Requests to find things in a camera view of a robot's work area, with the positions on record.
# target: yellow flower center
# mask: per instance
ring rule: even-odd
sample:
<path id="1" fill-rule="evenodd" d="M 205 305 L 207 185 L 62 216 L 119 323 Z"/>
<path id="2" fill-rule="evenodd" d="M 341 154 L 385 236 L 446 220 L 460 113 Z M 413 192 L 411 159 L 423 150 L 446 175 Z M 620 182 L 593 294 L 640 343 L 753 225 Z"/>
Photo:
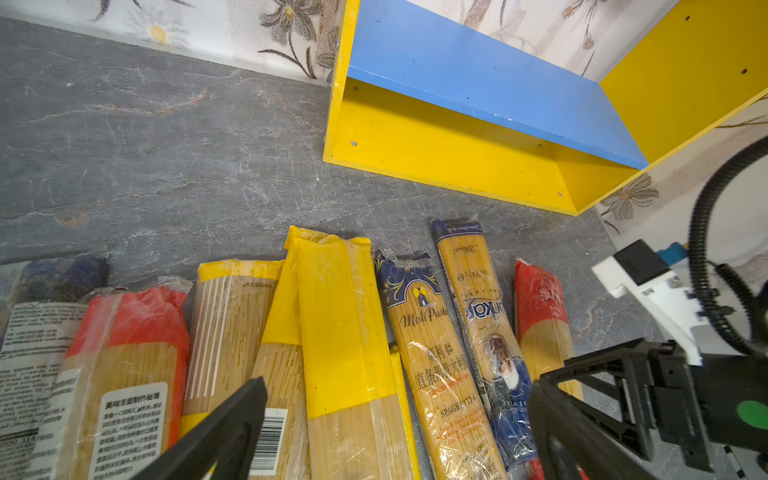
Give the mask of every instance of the yellow flower center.
<path id="1" fill-rule="evenodd" d="M 161 27 L 158 27 L 157 25 L 152 25 L 152 28 L 149 29 L 149 32 L 152 34 L 152 38 L 159 41 L 160 43 L 165 43 L 168 40 L 168 34 L 165 33 L 165 30 L 163 30 Z"/>

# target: blue shelf board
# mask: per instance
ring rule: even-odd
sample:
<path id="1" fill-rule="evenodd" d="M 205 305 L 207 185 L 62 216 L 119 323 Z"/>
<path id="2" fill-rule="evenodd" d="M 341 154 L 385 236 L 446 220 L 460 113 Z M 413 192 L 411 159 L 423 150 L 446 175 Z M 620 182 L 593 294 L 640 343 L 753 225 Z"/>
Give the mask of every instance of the blue shelf board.
<path id="1" fill-rule="evenodd" d="M 600 85 L 406 0 L 362 0 L 348 76 L 637 169 Z"/>

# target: green circle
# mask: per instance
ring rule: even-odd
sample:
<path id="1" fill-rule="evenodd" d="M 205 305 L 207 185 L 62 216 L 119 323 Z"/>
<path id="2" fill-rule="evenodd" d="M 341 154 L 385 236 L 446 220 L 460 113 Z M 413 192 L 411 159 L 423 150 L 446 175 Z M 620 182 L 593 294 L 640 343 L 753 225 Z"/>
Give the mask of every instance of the green circle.
<path id="1" fill-rule="evenodd" d="M 745 400 L 736 407 L 739 418 L 756 429 L 768 430 L 768 406 L 754 400 Z"/>

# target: barcode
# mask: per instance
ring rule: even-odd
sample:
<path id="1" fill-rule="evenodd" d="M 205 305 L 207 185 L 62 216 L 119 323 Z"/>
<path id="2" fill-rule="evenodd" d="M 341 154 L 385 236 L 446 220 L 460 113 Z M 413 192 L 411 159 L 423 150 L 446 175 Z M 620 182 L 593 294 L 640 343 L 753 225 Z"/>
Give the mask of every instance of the barcode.
<path id="1" fill-rule="evenodd" d="M 261 433 L 253 452 L 250 463 L 250 474 L 271 476 L 277 474 L 277 459 L 280 457 L 280 445 L 283 443 L 283 433 L 286 429 L 286 409 L 266 409 Z"/>

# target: gray marble surface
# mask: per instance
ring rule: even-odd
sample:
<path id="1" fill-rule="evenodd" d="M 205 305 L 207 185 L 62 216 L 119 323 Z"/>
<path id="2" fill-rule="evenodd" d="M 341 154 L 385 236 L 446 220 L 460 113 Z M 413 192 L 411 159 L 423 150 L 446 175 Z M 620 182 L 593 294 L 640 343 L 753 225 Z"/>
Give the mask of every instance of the gray marble surface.
<path id="1" fill-rule="evenodd" d="M 0 263 L 99 251 L 112 284 L 194 279 L 201 262 L 281 258 L 291 224 L 435 256 L 429 218 L 477 215 L 508 310 L 522 257 L 562 282 L 577 354 L 660 338 L 592 275 L 614 252 L 593 211 L 567 217 L 324 164 L 325 88 L 1 18 L 0 51 Z M 668 445 L 648 468 L 713 477 Z M 721 453 L 717 472 L 736 478 Z"/>

